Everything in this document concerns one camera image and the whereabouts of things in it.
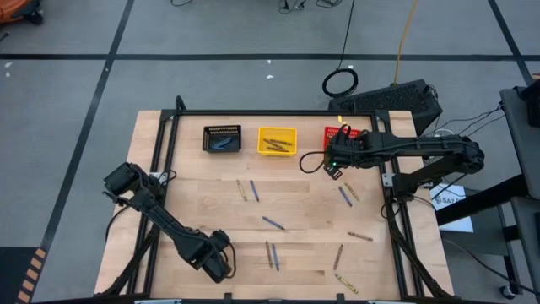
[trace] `cable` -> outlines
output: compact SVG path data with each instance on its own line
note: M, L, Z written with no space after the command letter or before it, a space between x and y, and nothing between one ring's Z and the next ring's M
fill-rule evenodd
M351 27L351 20L353 19L354 3L355 3L355 0L353 0L353 4L351 5L351 10L350 10L350 12L348 14L347 33L345 34L345 41L343 42L343 49L341 51L341 57L339 58L339 64L338 64L336 70L331 72L322 81L322 91L324 92L324 94L326 94L326 95L328 95L328 96L330 96L332 98L339 98L339 97L344 97L344 96L350 95L356 90L356 87L358 86L358 74L352 68L341 68L341 64L343 63L343 57L345 55L345 47L347 46L348 30ZM328 80L330 80L332 77L334 77L335 75L337 75L339 73L350 73L353 76L353 79L354 79L353 80L353 85L351 85L350 88L346 89L345 91L343 91L341 93L332 93L332 92L328 91L328 89L327 89Z
M476 132L480 131L483 127L489 125L491 122L496 122L496 121L498 121L500 118L502 118L502 117L504 117L504 116L505 116L505 114L503 114L503 115L501 115L500 117L497 117L497 118L495 118L495 119L492 119L492 120L490 120L489 122L486 122L486 123L483 124L480 128L478 128L478 129L472 131L471 133L469 133L469 134L467 135L467 137L471 137L471 135L473 135L473 134L475 134Z
M493 111L498 111L499 109L500 109L500 106L497 106L497 108L495 108L495 110L493 110ZM448 121L448 122L444 123L442 126L440 126L440 128L444 128L447 124L449 124L449 123L451 123L451 122L469 122L469 121L471 121L471 120L475 120L475 119L481 117L482 115L489 114L490 112L492 112L492 111L486 111L486 112L481 113L481 114L479 114L479 115L477 115L477 116L475 116L475 117L473 117L473 118L451 119L450 121Z
M293 8L297 8L296 3L298 3L298 1L299 0L294 1ZM278 1L278 7L279 7L278 12L280 12L281 14L288 14L288 13L293 11L292 9L290 9L289 3L287 2L287 0L279 0Z
M475 121L475 122L471 122L466 128L464 128L463 130L461 130L461 132L459 132L457 135L461 135L462 133L464 133L465 131L467 131L470 127L472 127L474 124L477 124L477 123L481 122L482 120L488 118L489 115L491 115L491 114L493 114L493 113L495 113L495 112L497 112L497 111L499 111L499 110L500 110L500 109L498 108L498 109L495 109L495 110L493 110L493 111L490 111L489 114L486 115L485 117L482 117L482 118L478 119L478 120Z
M302 157L300 157L300 162L299 162L300 169L302 170L302 172L304 172L305 174L311 174L311 173L315 173L315 172L319 171L319 169L321 169L322 165L324 165L324 158L322 159L321 164L318 165L317 168L315 168L315 170L311 170L311 171L304 170L304 167L302 166L302 160L304 160L304 158L307 155L325 154L325 153L326 153L326 151L312 151L312 152L308 152L308 153L302 155Z
M427 199L425 199L425 198L421 198L421 197L416 196L416 195L413 195L413 197L414 197L414 198L417 198L417 199L419 199L419 200L421 200L421 201L423 201L423 202L425 202L425 203L427 203L433 210L436 210L436 209L435 209L435 206L434 206L429 200L427 200Z
M109 230L111 229L112 222L115 221L116 217L120 215L120 213L126 211L128 208L129 206L125 206L124 208L120 209L120 211L116 212L112 219L109 220L109 225L107 225L107 229L105 230L105 242L107 242L107 238L109 237Z
M485 269L487 269L489 272L493 273L493 274L496 274L497 276L499 276L501 279L505 280L505 281L508 281L510 284L512 285L516 285L516 286L520 286L523 290L525 291L528 291L530 293L532 293L533 295L535 296L540 296L540 292L537 292L535 291L533 288L531 287L527 287L527 286L524 286L524 285L521 285L519 283L517 283L516 281L508 278L507 276L505 276L504 274L500 273L499 271L495 270L495 269L492 269L491 267L489 267L488 265L486 265L484 262L482 262L479 258L477 258L477 256L475 256L472 252L468 251L467 249L457 245L455 242L453 241L450 241L450 240L446 240L445 238L442 238L442 241L443 242L447 242L449 244L451 244L452 246L454 247L457 247L458 249L460 249L461 251L463 252L466 252L468 255L471 256L471 258L474 258L475 261L477 261L480 265L482 265L482 267L484 267Z
M226 278L227 279L232 279L235 277L235 274L236 274L236 250L235 250L235 247L233 246L233 243L230 243L230 249L233 251L233 272L232 274L230 274L229 276L227 276Z
M184 3L176 4L176 3L175 3L175 0L170 0L170 4L171 4L172 6L174 6L174 7L177 7L177 8L180 7L180 6L184 6L184 5L186 5L186 4L192 3L192 2L193 2L193 0L187 0L187 1L185 1Z
M411 8L411 11L408 13L408 20L407 24L405 24L405 29L403 30L402 40L399 42L399 51L397 52L397 60L396 60L396 74L394 74L394 85L397 85L397 76L399 75L399 63L403 52L403 42L407 38L408 33L408 26L411 24L411 20L413 20L414 16L414 10L416 9L416 5L419 3L419 0L414 0L413 7Z
M431 199L435 199L436 197L438 197L441 193L443 193L444 191L446 191L451 185L455 184L456 182L458 182L459 180L461 180L463 177L467 176L467 173L463 173L462 176L459 176L457 179L455 179L453 182L450 182L448 183L448 185L446 187L444 187L442 190L440 190L433 198Z
M335 8L337 5L341 4L341 2L342 0L336 0L334 2L332 2L331 0L317 0L315 2L315 5L319 8Z

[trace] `wire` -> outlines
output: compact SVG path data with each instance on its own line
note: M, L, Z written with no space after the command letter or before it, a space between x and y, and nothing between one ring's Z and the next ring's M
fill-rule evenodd
M299 0L295 0L293 4L293 8L296 8L296 3L298 3ZM289 3L287 0L279 0L278 1L278 12L281 14L288 14L293 11L293 9L290 8Z
M337 5L341 4L341 2L342 0L336 0L334 2L332 2L331 0L317 0L315 2L315 5L319 8L335 8Z
M105 242L107 242L107 238L109 237L109 230L111 229L112 222L115 221L116 217L120 215L120 213L126 211L129 208L129 206L124 206L124 208L120 209L120 211L116 212L116 214L112 217L111 220L109 220L109 225L107 225L107 229L105 230Z
M354 3L355 3L355 0L353 0L353 4L351 5L351 10L348 13L347 33L345 34L345 41L343 42L343 49L341 50L341 57L339 58L339 64L337 65L336 70L331 72L322 81L322 91L324 92L324 94L332 98L339 98L339 97L344 97L344 96L352 94L356 90L356 87L358 86L358 82L359 82L358 74L352 68L341 68L341 64L343 63L343 57L345 56L345 48L347 46L348 31L351 27L351 20L353 19ZM354 79L353 85L351 85L350 88L346 89L345 91L341 93L331 93L327 89L328 81L339 73L350 73Z
M177 7L177 8L180 7L180 6L184 6L184 5L186 5L186 4L192 3L192 2L193 2L193 0L187 0L187 1L185 1L184 3L176 4L176 3L175 3L175 0L170 0L170 4L171 4L172 6L174 6L174 7Z
M442 238L442 241L443 242L447 242L449 244L451 244L452 246L460 249L461 251L467 253L468 255L471 256L471 258L474 258L475 261L477 261L480 265L482 265L482 267L484 267L485 269L487 269L489 272L493 273L493 274L496 274L497 276L499 276L501 279L505 280L505 281L508 281L510 284L512 285L516 285L516 286L520 286L523 290L525 291L528 291L530 293L532 293L533 295L535 296L540 296L540 292L537 292L535 291L533 288L531 287L527 287L527 286L524 286L524 285L521 285L519 283L517 283L516 281L510 279L509 277L505 276L504 274L500 273L499 271L495 270L495 269L492 269L491 267L489 267L488 265L486 265L486 263L482 262L479 258L477 258L477 256L475 256L472 252L468 251L467 249L457 245L455 242L453 241L450 241L450 240L446 240L445 238Z
M419 199L419 200L422 201L422 202L427 203L433 210L436 210L436 209L435 209L435 206L434 206L429 200L427 200L427 199L425 199L425 198L421 198L421 197L416 196L416 195L413 195L413 197Z
M411 24L411 20L413 20L414 10L416 9L416 5L418 3L419 3L419 0L414 0L413 7L411 8L411 11L408 13L408 20L407 20L407 24L405 24L405 29L403 30L402 40L399 42L399 52L397 52L396 74L394 75L394 85L397 85L397 76L399 75L399 63L400 63L400 59L403 52L403 42L407 38L408 26Z
M497 109L495 109L495 110L493 110L493 111L490 111L485 117L482 117L482 118L478 119L478 120L475 121L475 122L471 122L466 128L464 128L463 130L461 130L461 132L459 132L457 135L461 135L462 133L464 133L465 131L467 131L470 127L472 127L474 124L477 124L477 123L481 122L482 120L488 118L491 114L493 114L493 113L495 113L495 112L497 112L497 111L499 111L499 110L500 110L500 109L497 108Z
M458 182L459 180L461 180L463 177L467 176L467 173L463 173L462 176L459 176L457 179L455 179L453 182L449 182L448 185L444 188L442 188L442 190L440 190L433 198L431 199L435 199L436 197L438 197L441 193L443 193L444 191L448 190L449 187L451 187L453 184L455 184L456 182Z
M501 115L500 117L497 117L497 118L495 118L495 119L492 119L492 120L490 120L489 122L486 122L486 123L483 124L480 128L478 128L478 129L472 131L471 133L469 133L469 134L467 135L467 137L471 137L471 135L473 135L473 134L475 134L476 132L480 131L483 127L489 125L491 122L496 122L496 121L498 121L500 118L502 118L502 117L504 117L504 116L505 116L505 114L503 114L503 115Z
M167 176L167 179L161 182L161 186L164 186L164 185L168 184L170 181L174 180L174 179L176 178L176 176L178 175L178 174L176 173L176 171L174 171L174 170L169 170L169 172L161 172L161 174L159 174L158 180L160 180L161 177L162 177L165 173L168 173L168 174L170 174L170 173L175 173L175 175L174 175L173 177L171 177L170 175L168 175L168 176Z
M315 170L311 170L311 171L306 171L304 169L304 167L302 166L302 160L304 160L304 158L308 155L314 155L314 154L325 154L326 151L312 151L312 152L308 152L304 155L302 155L302 157L300 157L300 162L299 162L299 165L300 165L300 169L302 170L302 172L304 172L305 174L311 174L311 173L315 173L317 171L319 171L319 169L321 169L322 165L324 165L324 158L322 159L321 161L321 164L317 166L317 168L315 168Z
M391 220L394 220L396 218L396 215L399 214L399 212L402 210L402 206L403 206L403 202L401 201L395 201L393 203L397 203L397 210L396 212L394 212L392 215L391 215ZM386 208L386 203L382 204L381 206L381 210L380 210L380 213L381 213L381 216L383 219L385 220L388 220L388 217L385 216L383 213L382 213L382 210L384 210Z
M345 55L345 46L347 46L348 30L351 28L351 20L353 19L353 11L354 11L354 3L355 2L356 1L353 0L353 4L351 5L351 10L348 13L347 32L345 33L345 41L343 42L343 49L341 50L341 57L339 58L339 64L338 64L336 69L339 69L341 67L341 63L343 62L343 56Z
M475 119L481 117L482 115L488 115L489 113L491 113L491 112L493 112L493 111L498 111L499 109L500 109L500 106L497 106L497 108L496 108L495 110L492 110L492 111L486 111L486 112L481 113L481 114L479 114L479 115L477 115L477 116L475 116L475 117L473 117L473 118L458 118L458 119L451 119L450 121L445 122L442 126L440 126L439 129L444 128L446 125L448 125L448 124L451 123L451 122L469 122L469 121L471 121L471 120L475 120Z
M232 279L235 277L235 274L236 274L236 250L235 250L235 247L233 246L233 243L230 243L230 249L233 251L233 273L230 274L229 276L227 276L227 279Z

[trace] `orange and black stripe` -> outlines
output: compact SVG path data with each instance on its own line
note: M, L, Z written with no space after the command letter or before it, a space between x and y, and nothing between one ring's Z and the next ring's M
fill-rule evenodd
M17 295L18 303L30 303L34 295L37 281L40 278L43 263L45 262L46 252L42 248L37 248L34 257L30 260L30 265L26 270L26 276L23 279L19 294Z

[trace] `white paper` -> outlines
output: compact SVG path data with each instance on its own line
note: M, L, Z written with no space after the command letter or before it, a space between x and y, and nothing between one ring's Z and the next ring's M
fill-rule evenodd
M439 184L437 187L431 189L431 197L433 198L446 186L448 185ZM435 206L435 209L443 209L444 207L450 206L451 204L459 202L465 198L465 188L462 186L450 186L447 190L449 191L443 191L438 197L433 198L433 205ZM471 222L470 216L439 226L439 230L470 233L474 232L473 223Z

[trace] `wooden table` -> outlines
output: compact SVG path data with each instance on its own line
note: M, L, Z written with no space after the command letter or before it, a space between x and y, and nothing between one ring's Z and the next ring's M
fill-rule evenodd
M368 117L343 120L353 128L371 129ZM159 111L139 112L127 161L145 171L150 167L158 124ZM242 126L240 153L202 151L203 127L227 124ZM257 129L271 126L298 129L295 157L257 153ZM233 279L214 284L202 270L192 269L177 255L169 237L161 236L151 296L219 299L231 292L234 299L330 300L343 293L348 300L399 299L388 225L380 216L383 197L379 170L349 168L339 181L333 181L324 170L308 175L299 169L304 153L322 149L325 126L339 127L340 122L337 117L182 116L172 161L178 177L169 185L165 207L183 225L207 234L224 230L235 245L238 270ZM391 127L397 136L415 136L410 112L391 112ZM304 166L309 170L320 162L321 156L313 155L305 159ZM399 164L403 172L423 165L420 158L400 158ZM246 190L247 202L238 191L236 179ZM249 180L256 184L260 203ZM338 191L344 182L361 198L356 202L349 195L353 208ZM419 190L417 195L429 200L427 190ZM418 257L440 285L453 293L434 211L419 201L408 207ZM287 230L269 225L261 219L263 215ZM132 256L140 216L129 209L111 227L96 292L105 290ZM347 231L370 236L374 241L348 236ZM279 272L269 268L265 241L276 244ZM358 295L334 277L333 264L341 244L344 249L337 273L359 290ZM410 265L404 256L403 263L409 294L413 294ZM141 262L138 290L142 290L146 265L146 261Z

